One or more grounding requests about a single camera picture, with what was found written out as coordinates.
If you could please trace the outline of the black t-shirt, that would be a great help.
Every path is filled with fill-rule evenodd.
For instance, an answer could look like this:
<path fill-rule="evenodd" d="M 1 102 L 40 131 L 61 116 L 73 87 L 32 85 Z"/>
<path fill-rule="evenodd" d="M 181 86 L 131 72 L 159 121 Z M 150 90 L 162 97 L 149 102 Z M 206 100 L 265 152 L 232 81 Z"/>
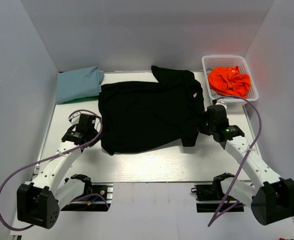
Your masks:
<path fill-rule="evenodd" d="M 205 111 L 203 88 L 189 70 L 151 66 L 156 82 L 104 84 L 98 97 L 101 147 L 110 155 L 150 151 L 176 140 L 193 147 Z"/>

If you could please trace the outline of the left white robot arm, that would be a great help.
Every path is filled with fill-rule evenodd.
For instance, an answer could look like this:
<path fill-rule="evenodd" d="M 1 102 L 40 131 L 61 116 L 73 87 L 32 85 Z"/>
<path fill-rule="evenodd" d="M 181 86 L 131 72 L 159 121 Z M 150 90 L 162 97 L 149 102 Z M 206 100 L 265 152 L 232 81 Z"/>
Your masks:
<path fill-rule="evenodd" d="M 101 117 L 80 113 L 67 129 L 57 149 L 57 156 L 29 183 L 23 183 L 16 192 L 17 219 L 33 226 L 50 229 L 56 223 L 60 210 L 77 199 L 92 196 L 91 178 L 83 174 L 65 177 L 74 161 L 85 148 L 94 146 L 102 132 L 96 129 Z"/>

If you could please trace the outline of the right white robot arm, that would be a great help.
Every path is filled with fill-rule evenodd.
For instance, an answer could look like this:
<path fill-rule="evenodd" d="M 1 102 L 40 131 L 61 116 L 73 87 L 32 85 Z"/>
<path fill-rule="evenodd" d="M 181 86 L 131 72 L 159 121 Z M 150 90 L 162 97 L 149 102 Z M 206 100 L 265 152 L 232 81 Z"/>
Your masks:
<path fill-rule="evenodd" d="M 284 179 L 265 163 L 244 132 L 229 123 L 224 106 L 210 105 L 204 112 L 199 131 L 212 136 L 239 163 L 235 174 L 222 173 L 215 176 L 210 185 L 196 189 L 199 201 L 221 201 L 214 220 L 230 210 L 223 208 L 229 199 L 236 200 L 235 207 L 243 204 L 250 208 L 263 226 L 294 217 L 294 181 Z"/>

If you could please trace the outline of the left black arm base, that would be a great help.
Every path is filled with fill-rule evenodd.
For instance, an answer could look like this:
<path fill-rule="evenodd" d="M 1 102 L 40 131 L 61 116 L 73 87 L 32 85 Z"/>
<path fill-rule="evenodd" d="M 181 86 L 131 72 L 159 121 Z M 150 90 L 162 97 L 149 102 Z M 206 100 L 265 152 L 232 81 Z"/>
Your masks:
<path fill-rule="evenodd" d="M 61 211 L 107 212 L 113 199 L 113 184 L 95 183 L 91 181 L 90 177 L 82 174 L 74 174 L 70 178 L 65 178 L 64 184 L 76 179 L 84 182 L 83 193 L 64 206 Z"/>

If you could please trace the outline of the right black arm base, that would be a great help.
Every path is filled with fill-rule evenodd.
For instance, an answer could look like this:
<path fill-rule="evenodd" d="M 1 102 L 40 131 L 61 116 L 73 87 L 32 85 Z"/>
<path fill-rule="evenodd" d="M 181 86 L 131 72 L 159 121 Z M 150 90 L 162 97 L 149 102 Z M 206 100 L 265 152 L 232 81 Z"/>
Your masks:
<path fill-rule="evenodd" d="M 213 178 L 211 183 L 196 184 L 191 188 L 195 194 L 196 211 L 198 213 L 214 213 L 224 197 L 221 181 L 234 177 L 231 173 L 223 173 Z"/>

